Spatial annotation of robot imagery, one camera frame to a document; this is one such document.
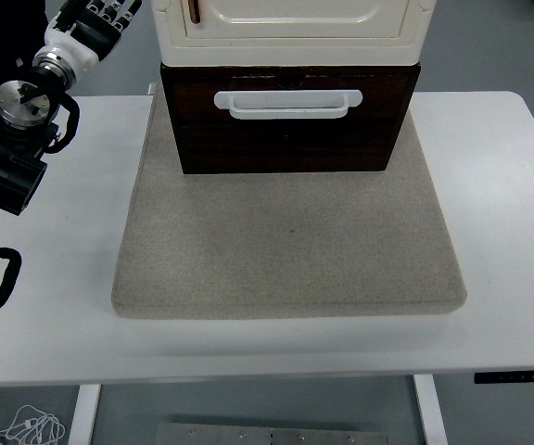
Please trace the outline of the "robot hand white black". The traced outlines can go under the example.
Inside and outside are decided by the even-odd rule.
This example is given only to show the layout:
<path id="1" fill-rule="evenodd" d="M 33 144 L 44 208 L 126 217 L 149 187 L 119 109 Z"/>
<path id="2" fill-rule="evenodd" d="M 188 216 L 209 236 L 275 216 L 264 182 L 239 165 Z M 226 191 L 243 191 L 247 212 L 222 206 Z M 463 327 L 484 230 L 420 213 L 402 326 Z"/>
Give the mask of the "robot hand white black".
<path id="1" fill-rule="evenodd" d="M 68 1 L 49 22 L 33 65 L 80 77 L 115 48 L 141 1 Z"/>

